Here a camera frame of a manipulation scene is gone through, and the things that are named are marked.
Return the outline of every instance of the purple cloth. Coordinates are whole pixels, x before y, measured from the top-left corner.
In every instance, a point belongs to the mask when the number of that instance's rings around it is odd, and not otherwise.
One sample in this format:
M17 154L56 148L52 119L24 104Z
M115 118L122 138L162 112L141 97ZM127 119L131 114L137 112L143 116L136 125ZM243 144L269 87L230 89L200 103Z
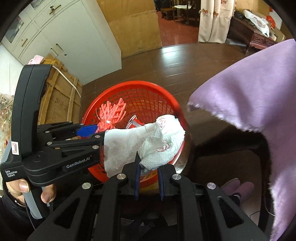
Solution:
M271 153L276 241L296 214L296 43L278 43L217 74L189 98L241 130L259 131Z

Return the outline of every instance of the black sleeve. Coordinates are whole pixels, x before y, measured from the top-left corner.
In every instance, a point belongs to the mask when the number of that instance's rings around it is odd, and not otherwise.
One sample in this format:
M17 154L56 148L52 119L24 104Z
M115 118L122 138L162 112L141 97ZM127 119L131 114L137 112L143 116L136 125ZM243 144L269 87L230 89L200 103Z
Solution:
M5 183L3 183L3 189L4 195L0 199L0 240L25 241L34 231L26 208L15 203Z

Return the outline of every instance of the red tiled floor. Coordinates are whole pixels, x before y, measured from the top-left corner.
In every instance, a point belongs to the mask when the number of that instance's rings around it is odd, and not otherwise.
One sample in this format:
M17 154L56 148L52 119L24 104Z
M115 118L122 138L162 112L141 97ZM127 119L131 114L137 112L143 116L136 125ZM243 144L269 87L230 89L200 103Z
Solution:
M163 47L197 42L198 27L186 25L182 20L161 18L161 12L157 12L157 16Z

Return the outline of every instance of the white strap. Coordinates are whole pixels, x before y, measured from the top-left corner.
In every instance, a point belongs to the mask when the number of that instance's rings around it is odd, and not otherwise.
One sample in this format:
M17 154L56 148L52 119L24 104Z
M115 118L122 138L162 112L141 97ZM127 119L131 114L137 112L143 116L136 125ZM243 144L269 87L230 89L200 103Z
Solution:
M78 95L81 98L81 94L78 92L78 89L76 88L76 86L73 85L72 82L70 80L68 80L67 77L64 76L64 74L56 66L53 65L53 67L70 83L70 85L72 85L74 87L74 89L77 91Z

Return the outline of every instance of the floral curtain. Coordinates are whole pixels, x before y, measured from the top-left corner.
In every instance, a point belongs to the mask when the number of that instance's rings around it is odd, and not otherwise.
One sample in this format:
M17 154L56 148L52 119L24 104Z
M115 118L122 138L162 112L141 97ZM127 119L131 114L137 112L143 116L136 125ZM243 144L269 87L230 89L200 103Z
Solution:
M235 0L201 0L199 42L225 43Z

